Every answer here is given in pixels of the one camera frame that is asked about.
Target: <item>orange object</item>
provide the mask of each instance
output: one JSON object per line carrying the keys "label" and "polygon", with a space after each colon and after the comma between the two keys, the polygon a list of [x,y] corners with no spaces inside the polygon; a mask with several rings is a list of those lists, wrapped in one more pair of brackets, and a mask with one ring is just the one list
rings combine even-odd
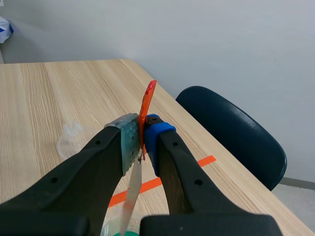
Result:
{"label": "orange object", "polygon": [[[211,156],[207,156],[207,157],[199,160],[198,164],[199,164],[199,166],[203,167],[203,166],[206,166],[206,165],[208,165],[214,161],[216,161],[216,159],[211,155]],[[159,187],[161,185],[162,185],[161,179],[160,178],[154,178],[148,182],[142,183],[139,193],[144,193],[146,191],[149,191],[150,189]],[[114,195],[112,197],[112,199],[110,200],[108,207],[115,206],[115,205],[125,201],[126,195],[127,195],[127,191],[124,191],[124,192],[121,192],[121,193]]]}
{"label": "orange object", "polygon": [[139,118],[138,118],[139,139],[140,139],[140,147],[142,148],[143,160],[146,159],[145,158],[146,148],[144,147],[144,141],[143,141],[144,122],[145,122],[145,118],[148,114],[149,106],[150,106],[156,85],[157,85],[156,80],[152,80],[149,83],[147,90],[146,90],[146,92],[143,96],[143,99],[142,99],[141,110],[140,110],[140,114],[139,114]]}

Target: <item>blue gripper pad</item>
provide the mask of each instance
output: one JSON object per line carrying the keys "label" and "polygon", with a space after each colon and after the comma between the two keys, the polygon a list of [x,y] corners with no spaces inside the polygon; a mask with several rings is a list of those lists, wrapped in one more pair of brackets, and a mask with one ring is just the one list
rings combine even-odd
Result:
{"label": "blue gripper pad", "polygon": [[123,115],[105,125],[105,127],[107,126],[117,127],[121,130],[123,176],[125,176],[140,150],[138,114],[130,113]]}

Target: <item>white wall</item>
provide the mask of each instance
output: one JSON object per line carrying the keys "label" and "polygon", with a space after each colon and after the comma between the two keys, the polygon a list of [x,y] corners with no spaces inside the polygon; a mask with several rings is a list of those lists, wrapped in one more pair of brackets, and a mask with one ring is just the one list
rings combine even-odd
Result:
{"label": "white wall", "polygon": [[5,62],[129,58],[172,96],[226,97],[283,146],[287,177],[315,182],[315,1],[7,0]]}

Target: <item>white bag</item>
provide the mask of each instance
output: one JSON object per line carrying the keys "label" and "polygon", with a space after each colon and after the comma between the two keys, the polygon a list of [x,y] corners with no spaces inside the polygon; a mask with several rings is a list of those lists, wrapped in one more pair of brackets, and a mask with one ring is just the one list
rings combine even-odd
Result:
{"label": "white bag", "polygon": [[3,43],[13,32],[14,30],[10,23],[0,16],[0,43]]}

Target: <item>green object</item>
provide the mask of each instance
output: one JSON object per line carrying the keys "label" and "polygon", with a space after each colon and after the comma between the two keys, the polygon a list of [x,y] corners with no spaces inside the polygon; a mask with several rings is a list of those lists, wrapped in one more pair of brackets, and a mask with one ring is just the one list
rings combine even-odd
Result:
{"label": "green object", "polygon": [[139,234],[135,233],[135,232],[131,232],[131,231],[127,231],[125,233],[125,236],[139,236]]}

